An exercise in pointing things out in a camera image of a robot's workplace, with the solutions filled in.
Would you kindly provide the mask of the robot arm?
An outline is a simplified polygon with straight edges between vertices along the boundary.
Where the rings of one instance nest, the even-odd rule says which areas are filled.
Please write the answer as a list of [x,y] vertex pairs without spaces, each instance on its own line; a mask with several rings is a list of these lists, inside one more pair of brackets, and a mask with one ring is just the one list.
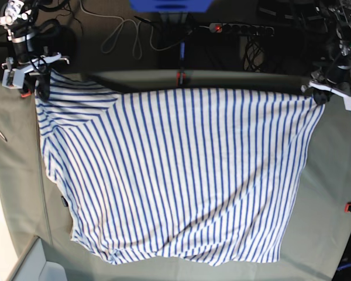
[[47,101],[50,97],[51,65],[58,61],[70,62],[60,52],[50,53],[43,43],[57,37],[61,25],[48,19],[37,26],[39,12],[57,12],[69,1],[52,6],[52,1],[8,1],[0,13],[0,26],[7,32],[14,55],[2,63],[2,86],[18,90],[22,96],[36,95]]
[[317,105],[335,95],[351,112],[351,1],[315,1],[315,10],[326,24],[323,43],[326,59],[300,88]]

